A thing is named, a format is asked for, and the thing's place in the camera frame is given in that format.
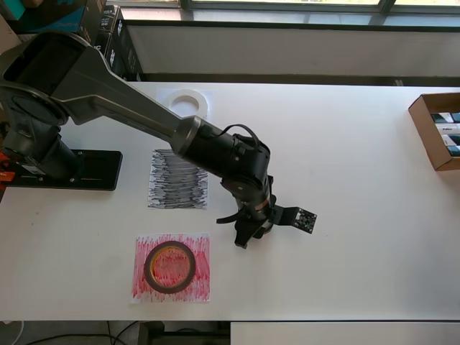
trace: white table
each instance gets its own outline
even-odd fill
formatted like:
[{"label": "white table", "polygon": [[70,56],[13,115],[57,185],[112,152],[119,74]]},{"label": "white table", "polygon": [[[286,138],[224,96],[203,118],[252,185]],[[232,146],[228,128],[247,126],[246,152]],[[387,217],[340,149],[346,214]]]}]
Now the white table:
[{"label": "white table", "polygon": [[460,323],[231,323],[231,345],[458,345]]},{"label": "white table", "polygon": [[[272,151],[282,206],[313,235],[276,227],[247,250],[217,178],[210,206],[147,209],[153,148],[110,119],[63,127],[71,148],[124,155],[114,192],[7,188],[0,203],[0,320],[460,319],[460,172],[433,170],[407,108],[442,88],[142,83],[212,92],[212,122],[245,123]],[[211,302],[130,305],[134,240],[209,233]]]}]

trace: floor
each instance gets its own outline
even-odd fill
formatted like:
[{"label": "floor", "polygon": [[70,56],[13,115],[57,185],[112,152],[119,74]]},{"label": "floor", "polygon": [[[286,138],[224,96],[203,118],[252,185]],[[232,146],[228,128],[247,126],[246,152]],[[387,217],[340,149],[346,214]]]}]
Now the floor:
[{"label": "floor", "polygon": [[[131,321],[111,321],[111,333],[117,335]],[[20,322],[8,325],[0,322],[0,345],[11,345],[21,328]],[[105,321],[26,321],[24,331],[16,345],[25,345],[31,341],[57,336],[59,334],[107,334]],[[121,337],[128,345],[137,345],[139,325],[132,326]],[[42,344],[65,344],[65,345],[109,345],[109,338],[65,338]]]},{"label": "floor", "polygon": [[[112,335],[117,335],[123,328],[128,326],[131,321],[110,321],[110,329]],[[154,339],[149,344],[139,344],[139,324],[129,328],[121,340],[127,345],[230,345],[229,323],[205,322],[205,321],[166,321],[165,331],[177,332],[177,336],[169,333],[168,337],[164,336],[159,339]],[[11,345],[19,330],[20,322],[4,324],[0,322],[0,345]],[[210,332],[216,332],[224,336],[211,338],[205,336]],[[186,332],[191,332],[191,336],[186,336]],[[16,343],[16,345],[25,345],[29,342],[39,339],[57,336],[60,334],[108,334],[106,321],[26,321],[24,323],[24,331]],[[44,345],[109,345],[109,338],[65,338],[46,341]]]}]

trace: brown tape roll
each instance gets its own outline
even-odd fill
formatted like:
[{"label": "brown tape roll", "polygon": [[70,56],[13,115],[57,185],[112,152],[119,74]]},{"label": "brown tape roll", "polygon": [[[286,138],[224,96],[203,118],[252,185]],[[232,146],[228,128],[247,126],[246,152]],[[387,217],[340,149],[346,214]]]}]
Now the brown tape roll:
[{"label": "brown tape roll", "polygon": [[184,243],[167,241],[158,244],[147,256],[144,275],[159,293],[178,293],[195,277],[196,261]]}]

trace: tape roll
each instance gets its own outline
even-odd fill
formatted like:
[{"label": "tape roll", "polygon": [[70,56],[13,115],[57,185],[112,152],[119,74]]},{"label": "tape roll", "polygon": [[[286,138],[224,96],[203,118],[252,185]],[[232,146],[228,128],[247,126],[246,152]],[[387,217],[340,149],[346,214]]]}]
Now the tape roll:
[{"label": "tape roll", "polygon": [[177,90],[176,92],[171,93],[168,97],[166,97],[164,106],[167,107],[169,110],[172,110],[172,106],[178,102],[190,102],[195,104],[198,107],[196,115],[205,119],[208,116],[208,102],[206,98],[195,90]]},{"label": "tape roll", "polygon": [[[176,251],[172,262],[168,262],[166,257],[161,257],[168,250]],[[178,241],[158,244],[149,253],[144,264],[145,280],[150,287],[159,293],[167,294],[178,293],[189,286],[195,277],[195,270],[195,256],[190,248]]]}]

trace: cable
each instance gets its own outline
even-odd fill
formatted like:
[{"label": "cable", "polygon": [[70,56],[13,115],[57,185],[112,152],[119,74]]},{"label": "cable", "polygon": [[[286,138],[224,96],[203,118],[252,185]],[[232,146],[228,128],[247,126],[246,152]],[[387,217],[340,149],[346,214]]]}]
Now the cable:
[{"label": "cable", "polygon": [[128,326],[126,326],[125,328],[123,328],[123,329],[121,330],[121,332],[118,333],[118,335],[115,337],[115,340],[114,340],[114,342],[113,342],[112,345],[116,345],[116,342],[117,342],[117,341],[119,341],[120,343],[123,344],[123,341],[121,341],[121,340],[119,339],[119,337],[120,337],[129,327],[135,325],[135,324],[138,323],[138,322],[139,322],[139,321],[131,322]]},{"label": "cable", "polygon": [[6,135],[8,134],[8,129],[6,126],[9,127],[8,122],[0,122],[0,136],[3,137],[3,139],[5,139]]},{"label": "cable", "polygon": [[[54,340],[54,339],[59,339],[59,338],[70,338],[70,337],[81,337],[81,338],[102,338],[108,336],[110,339],[116,339],[114,336],[110,336],[108,334],[61,334],[60,336],[51,336],[50,338],[43,338],[39,340],[32,341],[30,343],[27,343],[25,345],[34,345],[38,343],[42,343],[44,341],[49,341],[49,340]],[[121,345],[128,345],[124,341],[121,341],[118,339],[118,341],[121,343]]]},{"label": "cable", "polygon": [[[109,336],[112,336],[112,333],[110,332],[110,323],[108,321],[106,322],[107,322],[107,331],[109,331]],[[109,338],[109,341],[110,341],[110,345],[113,345],[112,338]]]},{"label": "cable", "polygon": [[21,321],[21,331],[19,331],[19,334],[17,335],[16,339],[11,343],[11,345],[15,345],[19,338],[21,338],[22,332],[24,330],[24,321]]},{"label": "cable", "polygon": [[256,143],[256,148],[258,148],[260,146],[260,140],[259,138],[257,137],[257,135],[252,131],[252,129],[250,129],[248,126],[246,126],[245,124],[231,124],[230,126],[227,126],[225,127],[225,129],[217,136],[215,136],[214,138],[219,138],[220,136],[224,135],[225,133],[227,133],[229,131],[230,128],[232,127],[241,127],[243,129],[246,129],[246,131],[251,134],[251,137],[252,139],[254,140],[254,142]]}]

